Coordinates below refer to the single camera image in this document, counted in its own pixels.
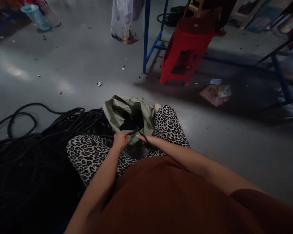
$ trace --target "black cable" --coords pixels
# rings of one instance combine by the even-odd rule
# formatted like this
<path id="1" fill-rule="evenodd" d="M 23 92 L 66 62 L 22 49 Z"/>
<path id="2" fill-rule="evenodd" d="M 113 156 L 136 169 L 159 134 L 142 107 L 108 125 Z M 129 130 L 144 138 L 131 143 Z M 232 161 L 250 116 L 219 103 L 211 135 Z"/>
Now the black cable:
<path id="1" fill-rule="evenodd" d="M 185 9 L 185 6 L 172 7 L 170 9 L 170 13 L 166 13 L 165 19 L 162 19 L 162 21 L 159 20 L 159 17 L 163 16 L 164 14 L 158 15 L 156 19 L 159 23 L 162 23 L 164 20 L 165 25 L 168 27 L 176 27 L 178 21 L 183 17 Z"/>
<path id="2" fill-rule="evenodd" d="M 60 116 L 41 133 L 33 133 L 37 120 L 21 112 L 29 106 Z M 25 135 L 14 137 L 12 127 L 20 115 L 34 124 Z M 0 233 L 50 233 L 72 215 L 85 189 L 66 155 L 68 141 L 80 134 L 113 138 L 114 132 L 102 109 L 56 112 L 30 103 L 0 126 L 6 121 L 8 138 L 0 140 Z"/>

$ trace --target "knee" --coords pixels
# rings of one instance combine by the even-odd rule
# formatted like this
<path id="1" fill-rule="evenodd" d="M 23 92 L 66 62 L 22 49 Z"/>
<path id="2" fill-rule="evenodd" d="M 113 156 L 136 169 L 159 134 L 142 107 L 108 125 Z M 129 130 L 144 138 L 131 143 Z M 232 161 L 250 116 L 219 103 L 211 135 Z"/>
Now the knee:
<path id="1" fill-rule="evenodd" d="M 175 110 L 168 106 L 168 105 L 163 105 L 159 108 L 158 110 L 158 113 L 167 113 L 167 114 L 170 114 L 170 113 L 176 113 Z"/>

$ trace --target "person's right hand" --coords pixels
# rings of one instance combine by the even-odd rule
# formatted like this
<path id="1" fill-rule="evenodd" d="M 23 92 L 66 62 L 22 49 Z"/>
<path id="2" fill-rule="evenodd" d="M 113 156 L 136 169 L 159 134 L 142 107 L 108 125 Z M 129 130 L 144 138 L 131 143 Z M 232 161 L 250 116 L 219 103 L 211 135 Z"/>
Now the person's right hand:
<path id="1" fill-rule="evenodd" d="M 146 136 L 147 140 L 149 141 L 149 143 L 150 143 L 153 147 L 156 147 L 156 146 L 155 146 L 155 142 L 156 142 L 156 140 L 157 140 L 158 138 L 157 138 L 157 137 L 154 137 L 154 136 L 152 136 L 152 135 L 150 135 L 150 134 L 146 134 L 145 136 Z M 146 147 L 147 147 L 147 144 L 146 144 L 146 140 L 144 139 L 144 137 L 141 136 L 140 134 L 136 135 L 136 137 L 137 137 L 138 139 L 142 140 L 142 146 L 143 146 L 143 148 L 146 148 Z"/>

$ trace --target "leopard print pants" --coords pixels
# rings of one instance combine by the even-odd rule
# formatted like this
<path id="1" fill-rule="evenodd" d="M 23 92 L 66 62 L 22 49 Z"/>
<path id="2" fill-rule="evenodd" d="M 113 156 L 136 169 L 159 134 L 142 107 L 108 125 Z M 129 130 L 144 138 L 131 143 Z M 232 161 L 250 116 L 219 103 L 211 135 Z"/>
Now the leopard print pants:
<path id="1" fill-rule="evenodd" d="M 176 112 L 170 106 L 161 106 L 154 118 L 155 129 L 153 136 L 164 139 L 171 143 L 190 148 L 189 142 L 183 132 Z M 84 184 L 89 185 L 92 177 L 102 164 L 110 148 L 109 141 L 94 135 L 80 135 L 72 138 L 67 144 L 67 154 L 80 174 Z M 153 157 L 165 155 L 161 150 L 152 148 L 150 152 L 142 157 Z M 116 169 L 116 181 L 124 171 L 137 159 L 120 154 Z"/>

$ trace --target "red plastic stool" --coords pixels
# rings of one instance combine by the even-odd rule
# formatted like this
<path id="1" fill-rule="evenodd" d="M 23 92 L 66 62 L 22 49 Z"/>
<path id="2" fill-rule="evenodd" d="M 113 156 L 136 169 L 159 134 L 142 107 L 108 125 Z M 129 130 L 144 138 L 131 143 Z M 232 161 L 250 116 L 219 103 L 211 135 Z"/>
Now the red plastic stool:
<path id="1" fill-rule="evenodd" d="M 210 20 L 192 17 L 180 19 L 161 63 L 160 82 L 184 80 L 187 86 L 213 36 L 214 27 Z M 183 71 L 183 74 L 172 73 L 178 59 L 181 60 L 179 71 Z"/>

